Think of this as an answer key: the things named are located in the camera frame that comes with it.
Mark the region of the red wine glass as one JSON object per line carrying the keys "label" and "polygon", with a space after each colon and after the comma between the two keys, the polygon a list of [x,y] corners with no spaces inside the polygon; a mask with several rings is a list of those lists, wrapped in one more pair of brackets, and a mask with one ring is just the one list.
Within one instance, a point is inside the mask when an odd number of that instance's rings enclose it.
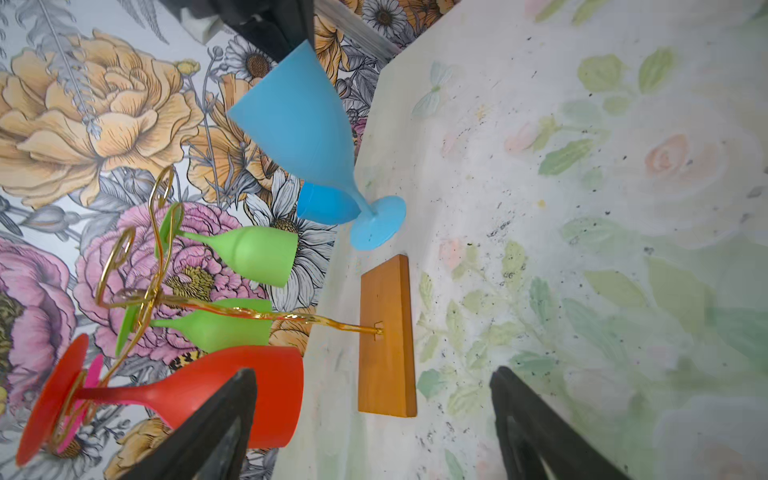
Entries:
{"label": "red wine glass", "polygon": [[53,439],[69,400],[110,405],[141,405],[177,429],[233,375],[255,373],[258,396],[247,447],[275,449],[292,439],[300,416],[304,368],[292,346],[239,346],[220,350],[188,364],[169,377],[134,387],[85,387],[78,384],[89,340],[78,336],[46,381],[23,430],[15,456],[26,465]]}

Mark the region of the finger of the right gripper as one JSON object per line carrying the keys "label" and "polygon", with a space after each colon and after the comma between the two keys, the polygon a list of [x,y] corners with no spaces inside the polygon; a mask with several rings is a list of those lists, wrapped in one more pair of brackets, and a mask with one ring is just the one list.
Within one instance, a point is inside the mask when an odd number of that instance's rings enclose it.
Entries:
{"label": "finger of the right gripper", "polygon": [[227,27],[276,62],[311,37],[313,0],[163,0],[199,43]]}

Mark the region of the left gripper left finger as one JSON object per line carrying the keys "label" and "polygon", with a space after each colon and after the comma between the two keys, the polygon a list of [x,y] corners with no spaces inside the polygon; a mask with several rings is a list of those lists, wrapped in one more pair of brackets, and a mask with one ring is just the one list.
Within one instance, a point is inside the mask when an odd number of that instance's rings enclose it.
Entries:
{"label": "left gripper left finger", "polygon": [[238,371],[121,479],[237,479],[257,396],[253,370]]}

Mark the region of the blue wine glass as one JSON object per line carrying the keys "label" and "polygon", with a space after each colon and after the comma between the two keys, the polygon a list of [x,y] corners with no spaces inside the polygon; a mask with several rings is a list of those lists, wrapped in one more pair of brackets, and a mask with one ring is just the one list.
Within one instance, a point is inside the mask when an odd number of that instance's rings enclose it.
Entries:
{"label": "blue wine glass", "polygon": [[227,116],[286,172],[353,199],[361,210],[350,230],[355,249],[374,250],[403,225],[402,198],[370,203],[359,191],[349,119],[307,40],[229,107]]}
{"label": "blue wine glass", "polygon": [[305,182],[297,201],[297,217],[323,225],[339,225],[355,220],[361,213],[346,193]]}

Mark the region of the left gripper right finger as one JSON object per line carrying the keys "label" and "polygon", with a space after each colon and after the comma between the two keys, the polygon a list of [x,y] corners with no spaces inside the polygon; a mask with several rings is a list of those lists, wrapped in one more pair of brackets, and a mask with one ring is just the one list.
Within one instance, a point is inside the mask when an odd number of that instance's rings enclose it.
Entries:
{"label": "left gripper right finger", "polygon": [[495,429],[509,479],[625,479],[510,368],[490,379]]}

